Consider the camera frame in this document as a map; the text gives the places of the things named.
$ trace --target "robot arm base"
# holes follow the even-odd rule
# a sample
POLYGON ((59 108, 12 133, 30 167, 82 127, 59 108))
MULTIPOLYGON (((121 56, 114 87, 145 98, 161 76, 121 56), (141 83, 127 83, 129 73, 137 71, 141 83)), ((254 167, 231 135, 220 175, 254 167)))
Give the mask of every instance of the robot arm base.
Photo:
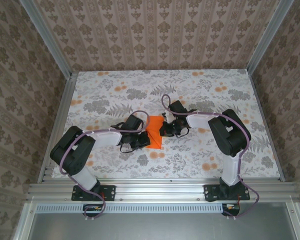
POLYGON ((208 202, 214 201, 237 201, 250 200, 248 188, 246 188, 240 181, 235 185, 227 185, 222 178, 219 179, 220 184, 204 185, 204 197, 208 202))

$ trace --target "gray leaf pattern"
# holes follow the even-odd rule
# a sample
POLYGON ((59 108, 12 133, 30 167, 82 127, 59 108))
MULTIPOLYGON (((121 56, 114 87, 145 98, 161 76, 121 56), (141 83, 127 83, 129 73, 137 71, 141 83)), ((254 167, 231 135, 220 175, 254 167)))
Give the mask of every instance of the gray leaf pattern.
MULTIPOLYGON (((72 125, 84 131, 108 129, 124 122, 136 110, 161 116, 165 112, 161 96, 169 94, 171 102, 179 100, 188 110, 220 113, 233 109, 252 135, 250 149, 242 159, 242 176, 278 177, 263 119, 244 71, 80 72, 64 131, 72 125)), ((146 119, 143 113, 137 113, 137 117, 146 119)), ((5 141, 7 134, 2 136, 1 131, 0 139, 5 141)), ((223 171, 223 154, 211 131, 204 128, 190 129, 181 138, 164 137, 161 149, 121 153, 118 146, 109 146, 93 148, 90 157, 87 167, 99 178, 219 178, 223 171)), ((32 159, 38 162, 40 156, 34 154, 32 159)), ((60 177, 58 168, 53 177, 60 177)))
POLYGON ((108 100, 98 100, 93 101, 92 103, 86 103, 83 106, 83 109, 89 113, 97 112, 98 114, 104 114, 107 110, 105 106, 109 106, 108 100))

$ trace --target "metal rail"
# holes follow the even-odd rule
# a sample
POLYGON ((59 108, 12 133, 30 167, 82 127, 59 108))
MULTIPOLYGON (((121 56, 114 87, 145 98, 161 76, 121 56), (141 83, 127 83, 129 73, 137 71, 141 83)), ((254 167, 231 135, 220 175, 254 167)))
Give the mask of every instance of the metal rail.
POLYGON ((78 72, 73 72, 71 75, 71 79, 65 83, 65 87, 63 90, 63 95, 60 101, 60 106, 58 109, 58 112, 56 114, 56 118, 54 121, 53 129, 51 132, 51 136, 49 139, 48 146, 45 151, 45 155, 43 158, 42 167, 40 170, 40 174, 38 177, 37 182, 41 183, 45 174, 45 170, 47 166, 50 166, 51 159, 50 159, 50 152, 54 148, 55 144, 59 141, 59 139, 62 137, 67 115, 69 112, 71 99, 75 91, 76 82, 78 78, 78 72))
MULTIPOLYGON (((244 181, 260 195, 260 202, 291 202, 297 200, 294 184, 278 179, 245 178, 244 181)), ((100 179, 102 185, 116 185, 115 201, 121 203, 207 203, 203 185, 218 184, 216 178, 197 179, 100 179)), ((31 184, 27 201, 33 203, 64 203, 71 201, 74 183, 66 178, 52 178, 42 184, 31 184)), ((257 197, 250 192, 254 202, 257 197)))

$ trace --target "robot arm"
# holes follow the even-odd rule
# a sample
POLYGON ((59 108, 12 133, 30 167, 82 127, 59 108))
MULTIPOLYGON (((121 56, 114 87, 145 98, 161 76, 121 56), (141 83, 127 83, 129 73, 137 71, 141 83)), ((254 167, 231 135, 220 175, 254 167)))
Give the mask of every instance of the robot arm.
MULTIPOLYGON (((175 113, 183 114, 195 111, 195 109, 187 111, 180 101, 170 104, 169 109, 175 113)), ((167 120, 170 119, 169 114, 171 113, 163 114, 167 120)), ((228 109, 222 114, 240 124, 248 134, 249 139, 251 139, 249 131, 232 109, 228 109)), ((213 117, 203 114, 190 114, 187 116, 173 114, 173 116, 175 117, 174 120, 163 123, 160 129, 161 136, 172 137, 176 135, 179 137, 184 128, 187 128, 188 131, 190 128, 210 129, 218 148, 224 154, 221 179, 229 187, 236 185, 240 181, 238 178, 239 153, 247 146, 247 140, 243 132, 235 124, 220 116, 213 117)))
MULTIPOLYGON (((132 152, 136 149, 148 146, 150 144, 150 139, 146 131, 141 133, 120 132, 120 130, 136 131, 139 129, 140 125, 143 126, 143 121, 134 115, 130 115, 126 122, 121 122, 117 125, 111 126, 114 128, 112 130, 98 130, 93 133, 93 137, 89 135, 83 136, 66 155, 62 168, 83 188, 88 191, 98 193, 100 189, 100 182, 86 167, 86 162, 92 148, 120 146, 121 150, 124 144, 128 144, 130 145, 132 152)), ((77 126, 70 127, 52 149, 50 158, 60 166, 61 160, 67 149, 82 133, 83 131, 77 126)))

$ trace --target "cable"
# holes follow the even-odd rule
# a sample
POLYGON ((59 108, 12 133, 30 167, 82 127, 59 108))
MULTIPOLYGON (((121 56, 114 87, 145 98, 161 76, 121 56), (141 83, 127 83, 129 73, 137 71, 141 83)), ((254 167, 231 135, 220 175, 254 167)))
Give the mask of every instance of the cable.
POLYGON ((242 162, 242 156, 243 154, 248 150, 249 148, 249 145, 250 145, 250 140, 249 140, 249 137, 248 137, 248 134, 246 133, 246 131, 244 130, 244 128, 238 123, 236 122, 235 120, 233 120, 231 117, 228 117, 226 115, 223 115, 222 113, 216 113, 216 112, 204 112, 204 111, 194 111, 194 112, 187 112, 187 113, 179 113, 179 112, 175 112, 175 111, 171 111, 168 107, 166 107, 165 103, 164 103, 164 98, 167 97, 169 99, 169 105, 171 104, 171 98, 168 94, 163 94, 162 95, 162 98, 161 98, 161 103, 162 103, 162 106, 164 107, 165 110, 167 110, 168 112, 172 113, 172 114, 175 114, 175 115, 196 115, 196 114, 202 114, 202 115, 207 115, 207 116, 218 116, 218 117, 222 117, 222 118, 225 118, 226 120, 234 123, 243 133, 243 135, 245 136, 245 139, 246 139, 246 147, 243 149, 243 151, 241 151, 239 153, 239 158, 238 158, 238 169, 237 169, 237 176, 240 180, 240 182, 248 189, 250 189, 252 192, 254 192, 256 194, 256 200, 255 202, 253 203, 253 205, 247 210, 245 211, 244 213, 242 214, 239 214, 237 216, 233 216, 231 213, 227 212, 227 211, 224 211, 226 214, 228 214, 229 216, 233 217, 233 219, 236 219, 236 218, 240 218, 244 215, 246 215, 248 212, 250 212, 255 206, 256 204, 259 202, 259 199, 260 199, 260 196, 258 194, 257 191, 255 191, 254 189, 252 189, 250 186, 248 186, 246 183, 244 183, 244 181, 241 179, 241 176, 240 176, 240 171, 241 171, 241 162, 242 162))
POLYGON ((96 217, 88 217, 87 216, 87 209, 88 208, 85 208, 84 209, 84 213, 83 215, 85 216, 86 219, 88 218, 91 218, 91 219, 95 219, 95 218, 98 218, 106 209, 106 201, 104 200, 103 197, 101 197, 99 194, 93 192, 93 191, 89 191, 87 189, 85 189, 83 186, 81 186, 72 176, 70 176, 67 172, 63 171, 63 164, 64 164, 64 161, 67 157, 67 155, 69 154, 70 150, 73 148, 73 146, 82 138, 84 137, 85 135, 89 135, 89 134, 95 134, 95 133, 105 133, 105 132, 116 132, 116 133, 139 133, 139 132, 142 132, 143 130, 145 130, 148 125, 150 124, 150 116, 149 114, 146 112, 146 111, 143 111, 143 110, 136 110, 134 111, 133 113, 131 113, 132 115, 135 114, 135 113, 144 113, 146 114, 146 124, 141 128, 141 129, 138 129, 138 130, 120 130, 120 129, 100 129, 100 130, 96 130, 96 131, 87 131, 87 132, 83 132, 82 134, 80 134, 71 144, 70 146, 68 147, 68 149, 65 151, 61 161, 60 161, 60 164, 59 164, 59 170, 60 170, 60 173, 62 175, 68 175, 68 177, 74 181, 78 186, 79 188, 81 188, 83 191, 85 191, 86 193, 88 194, 92 194, 92 195, 95 195, 97 196, 103 203, 102 205, 102 209, 101 211, 99 212, 99 214, 96 216, 96 217))

